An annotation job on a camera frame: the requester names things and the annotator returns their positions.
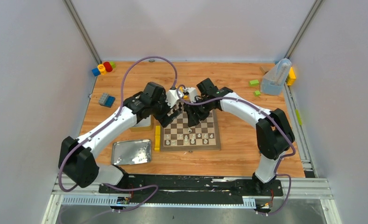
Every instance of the yellow box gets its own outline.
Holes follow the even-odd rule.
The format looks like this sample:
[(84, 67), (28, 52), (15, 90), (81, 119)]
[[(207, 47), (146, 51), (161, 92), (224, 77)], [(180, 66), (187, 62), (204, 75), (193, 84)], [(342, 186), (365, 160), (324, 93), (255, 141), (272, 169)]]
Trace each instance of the yellow box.
[(102, 74), (102, 75), (107, 74), (107, 71), (106, 71), (106, 68), (104, 67), (104, 65), (99, 64), (99, 65), (98, 65), (98, 69), (99, 69), (99, 71), (100, 71), (100, 74)]
[(156, 135), (155, 136), (155, 147), (154, 150), (155, 151), (159, 151), (161, 147), (161, 136), (160, 135)]
[(161, 126), (155, 126), (155, 135), (161, 135)]
[(289, 76), (287, 77), (287, 85), (293, 85), (296, 80), (296, 76), (293, 67), (290, 68)]

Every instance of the toy block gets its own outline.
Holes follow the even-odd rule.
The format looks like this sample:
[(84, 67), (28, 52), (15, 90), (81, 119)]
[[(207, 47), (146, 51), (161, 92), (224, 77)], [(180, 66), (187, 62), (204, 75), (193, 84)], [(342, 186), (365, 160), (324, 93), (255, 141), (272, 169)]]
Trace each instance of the toy block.
[(161, 126), (160, 125), (155, 126), (155, 135), (161, 135)]
[(293, 85), (296, 80), (296, 76), (293, 67), (290, 68), (289, 76), (287, 77), (287, 85)]
[(258, 86), (259, 84), (260, 84), (260, 82), (257, 79), (251, 80), (248, 83), (249, 86)]
[(113, 68), (113, 69), (115, 69), (116, 68), (116, 65), (115, 65), (115, 63), (114, 62), (109, 62), (110, 63), (110, 65), (111, 65), (111, 67)]
[(104, 106), (106, 104), (107, 98), (109, 97), (109, 95), (107, 93), (103, 93), (99, 99), (99, 104), (101, 106)]
[(109, 96), (104, 106), (111, 108), (111, 106), (113, 106), (114, 101), (115, 101), (115, 97)]
[(161, 148), (161, 136), (160, 135), (156, 135), (155, 136), (155, 147), (154, 150), (155, 151), (160, 151)]
[(106, 68), (104, 67), (104, 65), (99, 64), (99, 65), (98, 65), (98, 69), (99, 69), (99, 71), (100, 71), (100, 74), (102, 74), (102, 75), (107, 74), (107, 71), (106, 71)]
[(265, 66), (261, 66), (260, 70), (262, 72), (263, 75), (265, 75), (267, 72), (269, 72), (269, 68), (265, 67)]
[(254, 91), (254, 95), (256, 97), (259, 97), (261, 95), (261, 92), (259, 90)]
[(98, 68), (94, 68), (94, 69), (92, 69), (92, 73), (93, 73), (93, 75), (94, 75), (94, 76), (98, 76), (98, 75), (100, 75), (100, 71), (99, 71), (99, 69), (98, 69)]
[(113, 71), (113, 68), (112, 68), (112, 66), (109, 62), (104, 62), (103, 65), (106, 68), (107, 72), (112, 72)]

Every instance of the plastic bottle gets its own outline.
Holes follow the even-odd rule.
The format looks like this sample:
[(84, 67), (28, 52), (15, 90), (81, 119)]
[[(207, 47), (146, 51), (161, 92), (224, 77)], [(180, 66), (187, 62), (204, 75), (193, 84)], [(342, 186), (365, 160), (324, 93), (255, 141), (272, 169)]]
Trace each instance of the plastic bottle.
[(277, 96), (282, 92), (284, 82), (289, 75), (291, 61), (287, 58), (280, 60), (261, 81), (261, 92)]

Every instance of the gray lego brick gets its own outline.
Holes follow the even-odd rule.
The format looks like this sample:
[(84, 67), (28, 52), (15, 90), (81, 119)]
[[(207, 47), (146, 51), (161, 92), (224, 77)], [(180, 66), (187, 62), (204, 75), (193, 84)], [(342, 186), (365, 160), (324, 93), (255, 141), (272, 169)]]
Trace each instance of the gray lego brick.
[(104, 104), (106, 103), (107, 101), (107, 98), (108, 98), (108, 94), (107, 93), (103, 93), (99, 99), (99, 104), (104, 106)]

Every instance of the gray floor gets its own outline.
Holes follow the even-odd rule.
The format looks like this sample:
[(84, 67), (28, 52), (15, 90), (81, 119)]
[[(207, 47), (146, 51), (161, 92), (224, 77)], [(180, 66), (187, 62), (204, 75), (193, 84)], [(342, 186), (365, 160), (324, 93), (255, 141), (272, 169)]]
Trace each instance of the gray floor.
[[(274, 201), (274, 207), (280, 206), (281, 200)], [(92, 216), (110, 210), (106, 206), (64, 206), (63, 224), (79, 224)], [(86, 224), (325, 224), (320, 200), (288, 201), (278, 214), (269, 217), (256, 215), (247, 209), (195, 209), (195, 208), (152, 208), (140, 207), (124, 213), (107, 213)]]

